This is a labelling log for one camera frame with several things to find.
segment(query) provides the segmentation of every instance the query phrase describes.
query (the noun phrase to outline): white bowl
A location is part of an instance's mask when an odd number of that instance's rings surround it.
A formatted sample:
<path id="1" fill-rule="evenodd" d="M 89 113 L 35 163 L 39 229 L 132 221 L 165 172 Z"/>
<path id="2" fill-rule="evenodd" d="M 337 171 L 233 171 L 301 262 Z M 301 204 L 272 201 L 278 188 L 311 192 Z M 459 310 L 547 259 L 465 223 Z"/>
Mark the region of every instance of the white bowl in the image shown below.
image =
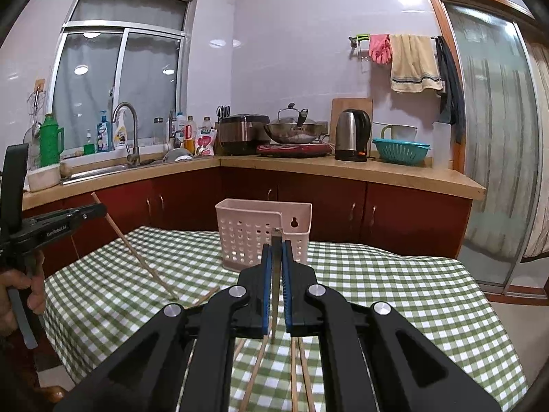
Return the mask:
<path id="1" fill-rule="evenodd" d="M 31 192 L 41 191 L 53 187 L 61 182 L 59 164 L 52 164 L 45 168 L 29 170 L 27 173 L 28 189 Z"/>

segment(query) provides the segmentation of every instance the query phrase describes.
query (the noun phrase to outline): scissors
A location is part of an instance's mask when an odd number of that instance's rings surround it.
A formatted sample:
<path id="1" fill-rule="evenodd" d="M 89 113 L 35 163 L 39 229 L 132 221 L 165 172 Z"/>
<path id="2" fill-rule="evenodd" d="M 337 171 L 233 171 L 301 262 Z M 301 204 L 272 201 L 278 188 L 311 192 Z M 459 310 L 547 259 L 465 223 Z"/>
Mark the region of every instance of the scissors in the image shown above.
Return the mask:
<path id="1" fill-rule="evenodd" d="M 218 122 L 225 118 L 225 117 L 229 117 L 231 114 L 231 107 L 229 105 L 227 106 L 219 106 L 218 107 Z"/>

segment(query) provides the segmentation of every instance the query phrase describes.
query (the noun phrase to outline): cutting board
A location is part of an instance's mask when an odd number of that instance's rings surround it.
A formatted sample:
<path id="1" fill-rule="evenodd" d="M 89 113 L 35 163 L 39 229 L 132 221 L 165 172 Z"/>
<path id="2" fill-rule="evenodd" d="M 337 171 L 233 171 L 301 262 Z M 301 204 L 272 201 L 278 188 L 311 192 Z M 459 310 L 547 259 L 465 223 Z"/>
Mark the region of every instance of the cutting board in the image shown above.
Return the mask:
<path id="1" fill-rule="evenodd" d="M 374 103 L 371 98 L 342 98 L 331 100 L 331 116 L 330 116 L 330 143 L 336 143 L 336 125 L 338 124 L 339 115 L 342 111 L 348 108 L 356 108 L 358 110 L 364 110 L 370 117 L 370 123 L 373 123 L 373 109 Z M 368 155 L 372 148 L 372 134 L 368 140 Z"/>

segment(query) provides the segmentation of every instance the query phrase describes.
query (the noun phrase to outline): human hand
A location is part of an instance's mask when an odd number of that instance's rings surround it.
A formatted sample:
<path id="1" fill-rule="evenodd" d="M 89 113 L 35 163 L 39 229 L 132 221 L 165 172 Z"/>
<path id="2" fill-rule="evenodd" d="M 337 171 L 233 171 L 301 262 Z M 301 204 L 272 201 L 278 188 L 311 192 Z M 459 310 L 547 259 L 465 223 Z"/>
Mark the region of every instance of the human hand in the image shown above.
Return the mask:
<path id="1" fill-rule="evenodd" d="M 28 296 L 27 306 L 35 313 L 42 314 L 46 309 L 46 297 L 44 294 L 44 254 L 42 251 L 35 253 L 36 275 L 27 277 L 17 270 L 9 270 L 0 274 L 0 336 L 7 336 L 17 330 L 17 321 L 9 301 L 7 288 L 26 289 L 31 287 L 32 293 Z"/>

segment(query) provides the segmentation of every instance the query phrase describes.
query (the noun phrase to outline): faucet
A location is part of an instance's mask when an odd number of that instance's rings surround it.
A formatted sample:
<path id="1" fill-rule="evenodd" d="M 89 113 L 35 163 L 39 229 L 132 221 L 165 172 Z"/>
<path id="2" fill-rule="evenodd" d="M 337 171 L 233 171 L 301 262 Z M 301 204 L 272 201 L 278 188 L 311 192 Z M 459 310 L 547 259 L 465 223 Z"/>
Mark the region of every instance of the faucet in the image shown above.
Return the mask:
<path id="1" fill-rule="evenodd" d="M 138 166 L 141 163 L 141 159 L 139 158 L 139 145 L 137 144 L 137 114 L 135 108 L 133 108 L 132 104 L 130 104 L 129 102 L 121 102 L 120 104 L 118 104 L 118 107 L 114 109 L 111 122 L 113 124 L 116 123 L 116 120 L 118 119 L 118 113 L 123 107 L 128 107 L 132 112 L 133 117 L 133 153 L 130 153 L 130 149 L 128 148 L 128 144 L 126 142 L 126 150 L 128 151 L 128 163 L 131 166 Z"/>

